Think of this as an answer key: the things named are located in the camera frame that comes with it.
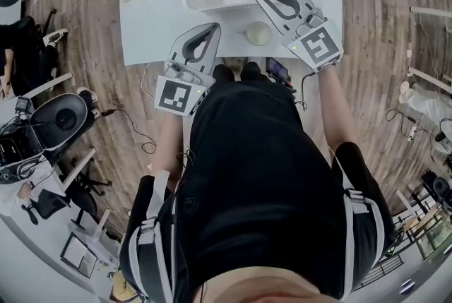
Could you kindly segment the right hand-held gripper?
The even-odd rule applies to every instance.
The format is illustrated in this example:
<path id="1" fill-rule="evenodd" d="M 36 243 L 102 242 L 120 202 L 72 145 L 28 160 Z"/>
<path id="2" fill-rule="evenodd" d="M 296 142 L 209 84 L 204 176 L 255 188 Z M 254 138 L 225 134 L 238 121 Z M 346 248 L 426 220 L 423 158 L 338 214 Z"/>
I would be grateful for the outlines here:
<path id="1" fill-rule="evenodd" d="M 311 0 L 256 0 L 282 35 L 282 45 L 313 72 L 339 62 L 343 45 L 338 27 Z"/>

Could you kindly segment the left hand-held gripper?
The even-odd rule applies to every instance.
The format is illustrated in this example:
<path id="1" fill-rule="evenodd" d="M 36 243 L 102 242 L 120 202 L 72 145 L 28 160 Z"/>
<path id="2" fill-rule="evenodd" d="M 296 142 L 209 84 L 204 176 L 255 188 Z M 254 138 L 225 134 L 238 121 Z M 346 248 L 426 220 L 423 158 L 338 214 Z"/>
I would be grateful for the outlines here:
<path id="1" fill-rule="evenodd" d="M 169 53 L 171 60 L 165 62 L 165 72 L 157 78 L 154 108 L 181 117 L 194 114 L 215 83 L 208 74 L 216 58 L 220 37 L 220 25 L 206 23 L 188 30 L 174 41 Z M 180 62 L 191 62 L 193 68 Z"/>

